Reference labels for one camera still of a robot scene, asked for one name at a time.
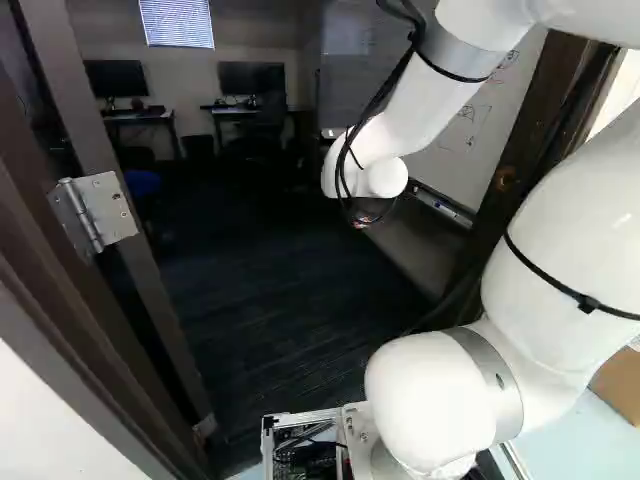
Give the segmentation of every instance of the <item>door hinge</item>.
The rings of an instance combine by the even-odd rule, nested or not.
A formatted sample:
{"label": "door hinge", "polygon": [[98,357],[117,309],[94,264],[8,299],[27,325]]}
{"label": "door hinge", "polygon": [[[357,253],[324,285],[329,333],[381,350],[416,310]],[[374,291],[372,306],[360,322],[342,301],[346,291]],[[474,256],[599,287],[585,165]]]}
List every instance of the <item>door hinge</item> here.
{"label": "door hinge", "polygon": [[115,172],[62,178],[47,199],[85,262],[107,245],[138,233]]}
{"label": "door hinge", "polygon": [[213,413],[210,413],[192,427],[196,442],[204,445],[207,437],[211,436],[217,428],[218,422],[216,422],[216,417]]}

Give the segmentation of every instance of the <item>computer monitor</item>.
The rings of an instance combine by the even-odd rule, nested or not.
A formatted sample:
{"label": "computer monitor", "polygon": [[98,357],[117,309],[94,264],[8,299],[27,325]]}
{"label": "computer monitor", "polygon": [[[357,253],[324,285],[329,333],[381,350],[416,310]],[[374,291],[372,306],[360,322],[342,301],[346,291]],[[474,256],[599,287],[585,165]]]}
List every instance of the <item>computer monitor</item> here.
{"label": "computer monitor", "polygon": [[149,96],[138,60],[86,60],[84,68],[98,98]]}
{"label": "computer monitor", "polygon": [[286,91],[284,63],[220,62],[218,78],[223,95],[259,95]]}

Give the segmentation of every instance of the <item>doorway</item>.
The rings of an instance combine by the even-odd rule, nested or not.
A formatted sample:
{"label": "doorway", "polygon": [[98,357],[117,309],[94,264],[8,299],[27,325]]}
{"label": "doorway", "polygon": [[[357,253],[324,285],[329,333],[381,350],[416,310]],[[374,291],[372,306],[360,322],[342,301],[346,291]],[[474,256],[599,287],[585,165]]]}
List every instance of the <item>doorway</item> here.
{"label": "doorway", "polygon": [[[123,126],[109,136],[100,114],[104,103],[95,98],[83,62],[137,61],[150,93],[164,77],[149,75],[144,60],[130,58],[138,50],[125,49],[129,58],[114,58],[120,56],[114,51],[105,58],[95,44],[80,44],[73,2],[52,2],[46,28],[36,2],[15,3],[73,167],[51,179],[113,170],[131,192],[140,233],[95,264],[183,419],[193,425],[212,407],[218,428],[209,452],[219,471],[259,458],[262,415],[363,399],[369,356],[413,325],[431,302],[320,194],[317,172],[298,168],[301,159],[307,164],[296,139],[265,159],[233,148],[223,152],[220,145],[212,153],[204,140],[199,148],[184,143],[174,149],[164,124]],[[131,2],[84,3],[82,15],[94,3],[105,9]],[[148,49],[139,12],[122,15],[136,27],[136,48]],[[211,75],[221,51],[184,55]],[[163,59],[174,66],[185,61],[180,51],[149,52],[156,66]],[[197,115],[213,133],[199,103],[161,102],[165,113],[174,112],[179,136]],[[290,117],[289,128],[294,120],[313,123],[304,112]],[[168,158],[150,155],[149,138],[165,142]],[[137,194],[150,184],[152,194]]]}

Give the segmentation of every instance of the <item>robotic arm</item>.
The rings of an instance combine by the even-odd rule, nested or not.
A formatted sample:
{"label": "robotic arm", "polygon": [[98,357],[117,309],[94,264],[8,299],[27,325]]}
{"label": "robotic arm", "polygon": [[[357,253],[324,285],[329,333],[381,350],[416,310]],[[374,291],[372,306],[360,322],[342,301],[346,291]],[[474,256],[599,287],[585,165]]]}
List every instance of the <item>robotic arm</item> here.
{"label": "robotic arm", "polygon": [[[441,0],[435,17],[387,108],[351,144],[354,197],[398,195],[399,157],[428,145],[536,23],[640,47],[631,0]],[[562,416],[640,334],[638,139],[640,102],[538,185],[485,269],[481,320],[394,340],[371,359],[376,426],[413,478],[460,478],[476,452]],[[325,161],[329,197],[344,142]]]}

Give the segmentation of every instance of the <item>wooden door frame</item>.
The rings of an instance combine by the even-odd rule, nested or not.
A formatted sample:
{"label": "wooden door frame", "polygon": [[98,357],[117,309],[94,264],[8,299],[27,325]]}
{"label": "wooden door frame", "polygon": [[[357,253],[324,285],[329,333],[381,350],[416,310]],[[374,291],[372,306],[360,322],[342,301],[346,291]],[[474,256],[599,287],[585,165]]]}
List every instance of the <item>wooden door frame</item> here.
{"label": "wooden door frame", "polygon": [[[594,112],[621,64],[617,47],[551,30],[545,41],[516,123],[459,255],[448,291],[468,272],[481,272],[528,192],[554,165],[582,143]],[[580,90],[576,105],[563,110]],[[456,324],[482,312],[480,283],[457,304]]]}
{"label": "wooden door frame", "polygon": [[101,400],[178,478],[206,457],[98,268],[80,260],[46,194],[47,169],[0,63],[0,281]]}
{"label": "wooden door frame", "polygon": [[[115,171],[143,232],[96,108],[65,0],[11,2],[84,174]],[[206,418],[212,414],[209,397],[145,235],[127,238],[117,248],[193,409],[199,420]]]}

